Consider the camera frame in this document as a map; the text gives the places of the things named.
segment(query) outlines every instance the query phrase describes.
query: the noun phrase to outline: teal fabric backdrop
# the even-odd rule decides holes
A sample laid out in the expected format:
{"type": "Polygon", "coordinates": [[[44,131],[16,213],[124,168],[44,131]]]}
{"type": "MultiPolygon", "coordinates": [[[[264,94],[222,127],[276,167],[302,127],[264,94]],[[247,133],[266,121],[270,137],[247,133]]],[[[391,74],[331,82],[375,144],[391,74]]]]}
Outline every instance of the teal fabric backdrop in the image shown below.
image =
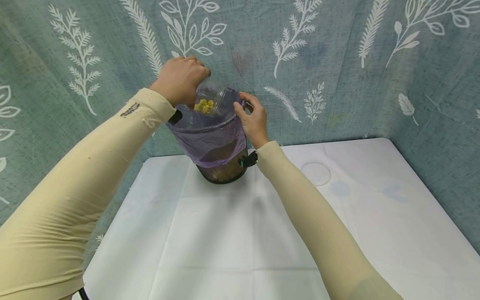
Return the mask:
{"type": "MultiPolygon", "coordinates": [[[[260,98],[280,144],[390,138],[480,251],[479,12],[480,0],[3,1],[0,224],[163,63],[195,54],[260,98]]],[[[162,127],[86,264],[142,163],[175,154],[162,127]]]]}

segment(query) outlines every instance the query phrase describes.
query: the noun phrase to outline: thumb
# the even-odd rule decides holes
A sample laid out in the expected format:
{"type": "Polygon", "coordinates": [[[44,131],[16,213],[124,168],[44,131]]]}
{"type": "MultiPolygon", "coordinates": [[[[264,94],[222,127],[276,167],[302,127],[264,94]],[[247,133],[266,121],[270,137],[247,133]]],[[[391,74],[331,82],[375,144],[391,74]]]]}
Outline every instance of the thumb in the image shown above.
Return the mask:
{"type": "Polygon", "coordinates": [[[248,117],[247,113],[243,110],[243,107],[242,105],[240,105],[240,103],[233,102],[233,107],[235,109],[235,113],[240,118],[240,120],[243,121],[248,117]]]}

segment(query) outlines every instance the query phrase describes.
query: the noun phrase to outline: beige arm sleeve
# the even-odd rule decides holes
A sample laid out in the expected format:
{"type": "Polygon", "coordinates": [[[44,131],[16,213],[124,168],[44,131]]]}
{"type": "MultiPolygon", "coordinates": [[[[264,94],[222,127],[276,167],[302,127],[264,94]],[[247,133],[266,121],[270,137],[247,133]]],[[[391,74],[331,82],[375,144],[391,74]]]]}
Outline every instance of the beige arm sleeve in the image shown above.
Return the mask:
{"type": "Polygon", "coordinates": [[[95,223],[142,145],[174,113],[144,88],[48,173],[0,228],[1,300],[58,300],[83,287],[95,223]]]}
{"type": "Polygon", "coordinates": [[[377,273],[315,186],[277,142],[257,150],[258,167],[276,189],[318,266],[332,300],[401,300],[377,273]]]}

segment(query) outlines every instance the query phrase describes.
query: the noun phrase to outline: right hand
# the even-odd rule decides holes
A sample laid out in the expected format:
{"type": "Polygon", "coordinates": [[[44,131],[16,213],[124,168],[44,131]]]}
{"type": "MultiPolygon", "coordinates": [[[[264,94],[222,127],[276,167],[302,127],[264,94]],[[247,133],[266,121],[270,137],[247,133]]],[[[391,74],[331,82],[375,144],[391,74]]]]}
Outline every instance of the right hand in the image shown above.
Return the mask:
{"type": "Polygon", "coordinates": [[[241,120],[245,135],[252,142],[255,149],[258,149],[270,141],[267,137],[267,112],[257,97],[240,92],[240,98],[250,104],[246,105],[250,115],[243,110],[243,107],[238,102],[233,103],[235,113],[241,120]]]}
{"type": "Polygon", "coordinates": [[[165,97],[173,107],[185,104],[193,109],[197,87],[210,74],[210,69],[194,55],[179,56],[165,63],[150,89],[165,97]]]}

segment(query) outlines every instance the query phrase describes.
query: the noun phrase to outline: yellow food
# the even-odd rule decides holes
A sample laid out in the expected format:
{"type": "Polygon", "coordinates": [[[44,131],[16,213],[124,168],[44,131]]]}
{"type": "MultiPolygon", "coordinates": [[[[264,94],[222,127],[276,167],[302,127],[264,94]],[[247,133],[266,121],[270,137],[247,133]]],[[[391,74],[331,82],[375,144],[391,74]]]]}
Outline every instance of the yellow food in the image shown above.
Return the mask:
{"type": "Polygon", "coordinates": [[[204,114],[209,114],[210,110],[213,107],[213,104],[214,103],[212,100],[209,100],[207,102],[207,100],[205,99],[200,99],[200,102],[198,104],[195,104],[194,110],[204,114]]]}

